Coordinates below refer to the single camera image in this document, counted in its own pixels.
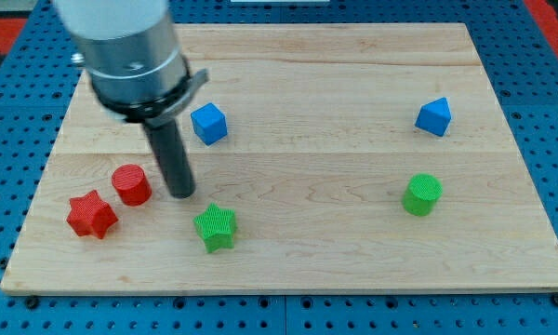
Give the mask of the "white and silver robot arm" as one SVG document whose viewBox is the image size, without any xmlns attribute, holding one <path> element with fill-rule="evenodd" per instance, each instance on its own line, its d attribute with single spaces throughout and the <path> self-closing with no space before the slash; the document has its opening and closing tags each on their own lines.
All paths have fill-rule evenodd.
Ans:
<svg viewBox="0 0 558 335">
<path fill-rule="evenodd" d="M 118 119 L 160 127 L 208 81 L 191 72 L 167 0 L 54 0 L 99 102 Z"/>
</svg>

